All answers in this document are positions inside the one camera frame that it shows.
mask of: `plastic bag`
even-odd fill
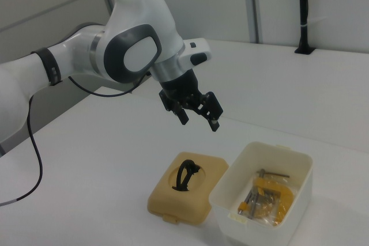
[[[264,225],[277,226],[283,221],[297,191],[288,175],[261,169],[255,174],[253,187],[239,205],[238,213]]]

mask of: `white container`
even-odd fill
[[[292,206],[277,226],[267,226],[238,214],[238,206],[250,191],[261,168],[290,175],[298,188]],[[235,160],[209,195],[221,231],[249,246],[286,246],[311,198],[312,159],[284,147],[252,142]]]

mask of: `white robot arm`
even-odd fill
[[[0,65],[0,142],[23,126],[33,94],[76,73],[130,83],[150,71],[163,87],[165,108],[182,124],[188,121],[184,109],[191,109],[216,131],[223,110],[212,92],[199,92],[192,71],[208,59],[204,39],[178,35],[164,0],[115,0],[106,26],[85,26],[54,46]]]

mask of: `cable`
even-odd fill
[[[141,82],[145,78],[145,76],[146,76],[146,74],[144,74],[138,80],[137,84],[134,85],[131,89],[129,89],[129,90],[125,91],[125,92],[122,92],[122,93],[118,93],[118,94],[100,94],[100,93],[91,92],[90,90],[87,90],[87,89],[83,88],[80,84],[78,84],[77,82],[75,82],[75,80],[71,76],[69,76],[68,78],[77,87],[79,87],[83,91],[85,91],[87,93],[90,93],[92,95],[96,95],[96,96],[100,96],[100,97],[116,97],[116,96],[122,96],[122,95],[125,95],[127,93],[132,92],[134,89],[136,89],[141,84]],[[12,204],[12,203],[15,203],[15,202],[18,202],[18,201],[26,198],[28,195],[30,195],[31,193],[33,193],[37,189],[37,187],[39,186],[39,184],[41,183],[42,174],[43,174],[42,160],[41,160],[40,152],[39,152],[39,149],[37,148],[36,141],[35,141],[35,138],[33,137],[32,129],[31,129],[31,105],[32,105],[32,100],[33,100],[33,96],[29,100],[29,108],[28,108],[28,116],[27,116],[27,128],[28,128],[29,137],[31,138],[31,141],[32,141],[33,148],[35,149],[35,152],[36,152],[36,155],[37,155],[37,159],[39,161],[39,168],[40,168],[39,179],[37,180],[37,183],[35,184],[35,186],[30,191],[28,191],[26,194],[24,194],[24,195],[22,195],[22,196],[20,196],[20,197],[18,197],[16,199],[13,199],[13,200],[10,200],[10,201],[7,201],[7,202],[0,203],[0,207],[9,205],[9,204]]]
[[[30,195],[31,193],[33,193],[37,189],[37,187],[39,186],[39,184],[41,183],[42,173],[43,173],[42,160],[41,160],[40,152],[39,152],[39,149],[37,148],[37,145],[36,145],[36,142],[35,142],[35,138],[33,137],[32,129],[31,129],[31,104],[32,104],[32,99],[33,99],[33,96],[29,100],[29,108],[28,108],[28,116],[27,116],[27,128],[28,128],[29,137],[31,138],[31,141],[32,141],[32,144],[33,144],[33,148],[35,149],[35,152],[36,152],[36,155],[37,155],[37,159],[39,161],[39,168],[40,168],[39,179],[38,179],[37,183],[35,184],[35,186],[33,187],[33,189],[31,189],[26,194],[24,194],[23,196],[20,196],[20,197],[18,197],[16,199],[13,199],[13,200],[10,200],[10,201],[7,201],[7,202],[0,203],[0,207],[1,206],[9,205],[11,203],[18,202],[18,201],[26,198],[28,195]]]
[[[89,94],[92,95],[96,95],[96,96],[100,96],[100,97],[117,97],[117,96],[122,96],[125,95],[127,93],[132,92],[134,89],[136,89],[142,82],[142,80],[145,78],[146,74],[144,74],[137,82],[137,84],[135,84],[132,88],[130,88],[129,90],[122,92],[122,93],[118,93],[118,94],[100,94],[100,93],[96,93],[96,92],[91,92],[90,90],[85,89],[83,86],[81,86],[80,84],[78,84],[71,76],[69,76],[69,80],[72,81],[73,84],[75,84],[77,87],[79,87],[81,90],[83,90],[84,92],[87,92]]]

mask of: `white table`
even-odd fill
[[[369,54],[208,40],[194,68],[223,116],[369,153]],[[133,94],[158,99],[152,78]]]
[[[43,180],[29,197],[0,207],[0,245],[233,245],[212,211],[201,226],[171,225],[148,213],[146,203],[179,152],[232,164],[252,141],[314,160],[312,201],[291,246],[367,245],[367,153],[227,118],[213,133],[206,120],[187,114],[182,126],[159,99],[89,96],[45,126],[35,135]],[[0,202],[27,192],[38,173],[29,140],[1,157]]]

